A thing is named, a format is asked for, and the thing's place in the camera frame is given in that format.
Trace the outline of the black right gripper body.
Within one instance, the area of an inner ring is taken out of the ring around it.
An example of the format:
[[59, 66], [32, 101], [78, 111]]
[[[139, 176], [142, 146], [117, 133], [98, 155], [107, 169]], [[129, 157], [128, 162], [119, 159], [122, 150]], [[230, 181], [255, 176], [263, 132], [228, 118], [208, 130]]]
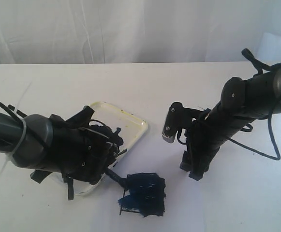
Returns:
[[191, 169], [193, 164], [208, 163], [215, 157], [221, 145], [224, 143], [222, 136], [212, 132], [207, 127], [197, 126], [194, 129], [188, 129], [184, 133], [186, 137], [186, 151], [191, 157]]

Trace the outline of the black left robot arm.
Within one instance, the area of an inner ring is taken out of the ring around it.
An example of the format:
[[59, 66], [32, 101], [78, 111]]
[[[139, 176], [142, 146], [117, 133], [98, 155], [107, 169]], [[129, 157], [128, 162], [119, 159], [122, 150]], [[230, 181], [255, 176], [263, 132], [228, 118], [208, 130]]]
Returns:
[[85, 106], [65, 120], [58, 115], [8, 116], [0, 113], [0, 153], [15, 166], [31, 169], [31, 179], [41, 183], [59, 173], [74, 198], [74, 181], [97, 184], [121, 155], [120, 128], [112, 130], [92, 119]]

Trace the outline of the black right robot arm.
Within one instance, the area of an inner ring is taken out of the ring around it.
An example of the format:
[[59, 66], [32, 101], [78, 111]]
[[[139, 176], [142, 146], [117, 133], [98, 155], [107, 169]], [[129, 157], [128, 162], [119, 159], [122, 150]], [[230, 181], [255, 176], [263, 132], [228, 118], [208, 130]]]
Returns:
[[194, 180], [202, 179], [220, 147], [255, 120], [281, 114], [281, 68], [243, 80], [233, 77], [222, 89], [221, 99], [205, 110], [188, 128], [187, 151], [180, 165]]

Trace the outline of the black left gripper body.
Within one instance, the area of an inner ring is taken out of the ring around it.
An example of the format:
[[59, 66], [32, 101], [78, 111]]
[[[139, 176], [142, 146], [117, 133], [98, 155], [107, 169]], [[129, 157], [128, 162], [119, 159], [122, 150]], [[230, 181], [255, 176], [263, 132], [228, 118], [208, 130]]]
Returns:
[[124, 144], [120, 137], [121, 128], [113, 131], [109, 126], [93, 124], [80, 128], [85, 136], [85, 154], [80, 166], [72, 174], [66, 174], [63, 182], [70, 183], [72, 179], [97, 184], [105, 170], [113, 164], [123, 152], [120, 147]]

